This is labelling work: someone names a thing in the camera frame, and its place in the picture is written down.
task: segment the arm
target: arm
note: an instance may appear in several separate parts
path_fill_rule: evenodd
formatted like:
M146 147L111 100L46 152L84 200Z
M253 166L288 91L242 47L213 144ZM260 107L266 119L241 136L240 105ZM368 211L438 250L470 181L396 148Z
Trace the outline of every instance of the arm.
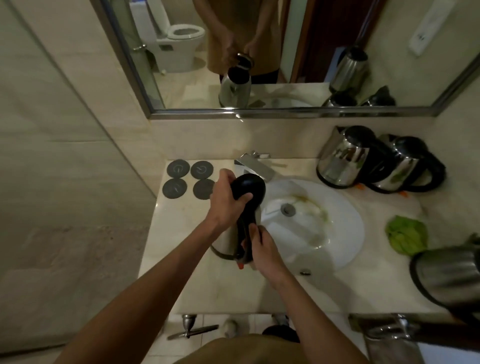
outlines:
M230 183L234 179L232 171L220 170L205 220L88 322L55 364L142 362L208 247L235 223L252 198L246 194L233 199Z
M368 364L367 358L329 320L290 273L268 231L254 224L249 228L255 266L280 294L309 362Z
M193 5L208 30L222 45L222 62L228 67L236 65L239 50L233 32L219 20L208 0L193 0Z
M250 57L255 59L258 54L258 44L260 39L270 29L275 12L277 11L278 0L262 0L258 14L257 29L255 36L248 42L243 53L247 53Z

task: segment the hand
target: hand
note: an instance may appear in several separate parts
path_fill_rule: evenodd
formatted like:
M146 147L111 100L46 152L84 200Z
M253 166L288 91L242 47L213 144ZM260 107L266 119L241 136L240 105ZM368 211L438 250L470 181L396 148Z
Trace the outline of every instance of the hand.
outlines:
M212 224L218 234L223 233L238 220L245 204L253 197L251 193L247 193L235 200L230 188L234 179L235 174L232 171L221 169L218 181L215 182L210 195L210 210L205 221Z
M238 47L234 34L227 30L222 35L220 43L222 45L222 62L229 68L236 66L238 63Z
M263 226L248 226L252 239L253 262L260 273L276 288L284 279L292 274L276 248L270 233Z
M243 53L248 54L250 57L255 60L258 55L258 40L256 38L248 42L243 48Z

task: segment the mirror frame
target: mirror frame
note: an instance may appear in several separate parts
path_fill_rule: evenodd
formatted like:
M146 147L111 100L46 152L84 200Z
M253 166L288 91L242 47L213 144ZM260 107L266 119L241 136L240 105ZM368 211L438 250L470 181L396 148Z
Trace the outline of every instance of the mirror frame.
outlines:
M430 106L387 107L311 107L289 109L155 109L135 68L126 40L111 11L108 0L90 0L110 44L122 66L140 106L151 120L187 119L291 119L326 117L436 117L479 75L480 53Z

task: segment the power outlet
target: power outlet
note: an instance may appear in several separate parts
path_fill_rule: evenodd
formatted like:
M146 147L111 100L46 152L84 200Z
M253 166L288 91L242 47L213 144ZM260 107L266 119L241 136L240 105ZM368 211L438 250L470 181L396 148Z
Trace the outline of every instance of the power outlet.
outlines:
M408 44L408 48L416 56L422 55L447 20L455 4L456 0L435 0L433 2Z

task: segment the gray round coaster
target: gray round coaster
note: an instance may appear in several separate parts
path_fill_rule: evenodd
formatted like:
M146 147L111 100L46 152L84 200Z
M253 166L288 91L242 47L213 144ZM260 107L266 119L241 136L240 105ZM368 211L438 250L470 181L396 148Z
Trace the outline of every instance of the gray round coaster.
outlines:
M213 173L213 166L206 160L195 162L190 171L192 176L198 180L204 180L210 177Z
M181 178L186 176L189 170L190 164L186 160L177 159L168 165L167 174L172 178Z
M199 180L193 186L193 195L200 200L208 200L213 191L215 182L212 180Z
M180 178L172 178L165 182L162 187L163 195L166 198L179 198L187 191L187 183Z

